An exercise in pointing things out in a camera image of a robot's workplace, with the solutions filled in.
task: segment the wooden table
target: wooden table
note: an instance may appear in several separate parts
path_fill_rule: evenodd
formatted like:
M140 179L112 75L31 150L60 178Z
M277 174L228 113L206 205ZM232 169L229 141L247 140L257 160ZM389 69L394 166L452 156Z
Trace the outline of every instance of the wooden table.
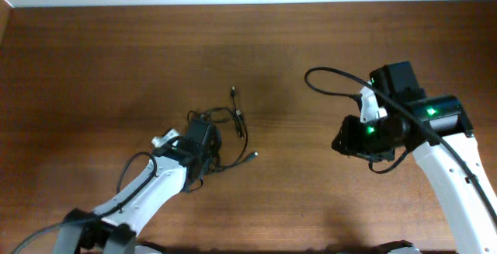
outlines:
M339 249L399 239L454 249L412 157L392 173L330 148L349 99L304 84L326 65L361 78L410 60L430 96L463 102L497 187L497 2L15 9L0 50L0 252L113 196L125 161L188 110L239 90L259 157L173 197L141 238L202 250ZM313 76L357 92L344 78ZM221 127L223 162L240 149ZM134 165L127 180L143 168ZM50 252L55 235L26 250Z

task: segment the brown wooden surface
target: brown wooden surface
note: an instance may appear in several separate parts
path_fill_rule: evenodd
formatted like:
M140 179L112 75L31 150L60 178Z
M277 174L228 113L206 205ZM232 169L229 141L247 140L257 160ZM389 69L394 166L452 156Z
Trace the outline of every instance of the brown wooden surface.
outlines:
M366 78L410 60L431 96L463 102L497 186L496 47L497 2L15 9L0 50L0 252L73 207L108 200L127 158L169 127L184 130L188 110L229 106L232 85L260 156L173 197L142 238L224 250L399 239L453 249L412 157L378 176L334 152L357 108L312 92L303 76L328 65ZM312 80L360 89L332 75ZM233 125L221 130L229 162L239 141Z
M9 20L10 5L5 0L0 0L0 47L2 46L3 33Z

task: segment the green light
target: green light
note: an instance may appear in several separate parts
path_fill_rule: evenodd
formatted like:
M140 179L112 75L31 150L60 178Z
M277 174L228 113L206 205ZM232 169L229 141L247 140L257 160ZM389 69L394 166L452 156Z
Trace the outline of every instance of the green light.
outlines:
M432 107L430 107L430 108L428 108L428 109L426 110L426 112L428 113L428 115L432 116L433 114L435 114L435 113L436 113L436 110L434 110Z
M372 127L372 126L369 126L369 127L366 128L366 133L367 134L372 134L372 133L374 133L374 131L375 131L374 127Z

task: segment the green led indicator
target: green led indicator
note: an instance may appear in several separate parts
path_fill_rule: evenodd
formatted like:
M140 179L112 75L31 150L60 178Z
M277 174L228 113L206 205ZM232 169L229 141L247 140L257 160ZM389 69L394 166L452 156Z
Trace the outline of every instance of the green led indicator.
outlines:
M372 133L374 133L374 131L375 131L374 127L372 127L372 126L369 126L369 127L366 128L366 133L367 134L372 134Z
M432 116L433 114L435 114L435 113L436 113L436 110L434 110L432 107L430 107L430 108L428 108L428 109L426 110L426 112L428 113L428 115Z

